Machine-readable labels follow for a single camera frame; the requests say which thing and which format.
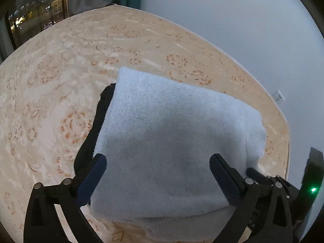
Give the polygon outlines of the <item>floral beige mattress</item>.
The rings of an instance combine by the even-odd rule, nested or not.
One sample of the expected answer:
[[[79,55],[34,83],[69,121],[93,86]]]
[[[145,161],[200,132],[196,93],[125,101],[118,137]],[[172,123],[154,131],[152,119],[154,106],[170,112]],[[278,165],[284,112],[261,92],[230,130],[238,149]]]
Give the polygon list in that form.
[[[180,25],[111,5],[55,24],[1,64],[1,223],[15,242],[23,241],[33,185],[74,176],[100,94],[122,66],[219,91],[258,110],[267,134],[260,171],[287,178],[287,121],[248,71]]]

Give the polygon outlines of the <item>black garment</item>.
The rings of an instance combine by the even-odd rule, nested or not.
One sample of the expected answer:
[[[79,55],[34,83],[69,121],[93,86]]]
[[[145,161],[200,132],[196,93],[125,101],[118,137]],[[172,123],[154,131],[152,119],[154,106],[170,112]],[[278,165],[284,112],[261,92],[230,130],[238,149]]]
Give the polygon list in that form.
[[[92,128],[89,131],[86,140],[81,145],[80,150],[77,153],[77,156],[74,161],[74,171],[75,174],[78,174],[80,170],[87,167],[90,161],[92,160],[92,156],[94,153],[94,148],[96,146],[96,142],[98,139],[98,135],[102,128],[102,124],[104,122],[106,112],[112,101],[114,90],[115,90],[115,83],[107,86],[104,91],[100,94],[100,100],[97,104],[96,114],[94,117],[94,121],[92,124]]]

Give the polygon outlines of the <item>light blue fluffy sweater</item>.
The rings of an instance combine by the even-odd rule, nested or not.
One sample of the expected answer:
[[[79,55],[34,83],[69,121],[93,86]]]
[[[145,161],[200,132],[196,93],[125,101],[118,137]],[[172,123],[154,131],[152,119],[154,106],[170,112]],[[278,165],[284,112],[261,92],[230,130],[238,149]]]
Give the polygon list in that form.
[[[154,240],[213,239],[234,207],[209,169],[211,155],[245,174],[265,146],[262,116],[246,103],[122,67],[94,148],[107,169],[91,214],[142,227]]]

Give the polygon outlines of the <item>dark window with city lights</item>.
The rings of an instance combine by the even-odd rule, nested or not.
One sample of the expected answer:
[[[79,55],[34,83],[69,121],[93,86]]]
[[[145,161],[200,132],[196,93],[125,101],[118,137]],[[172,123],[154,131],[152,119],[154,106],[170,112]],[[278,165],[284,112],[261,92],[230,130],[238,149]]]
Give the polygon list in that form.
[[[4,23],[9,41],[17,49],[67,17],[68,0],[14,0],[5,12]]]

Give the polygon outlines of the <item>white wall socket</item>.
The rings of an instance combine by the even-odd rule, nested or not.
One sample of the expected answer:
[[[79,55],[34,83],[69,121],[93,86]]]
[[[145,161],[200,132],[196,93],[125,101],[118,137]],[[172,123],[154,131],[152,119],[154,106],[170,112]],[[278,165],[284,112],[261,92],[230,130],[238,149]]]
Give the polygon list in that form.
[[[275,91],[274,94],[271,97],[278,104],[285,101],[285,97],[280,92],[280,90]]]

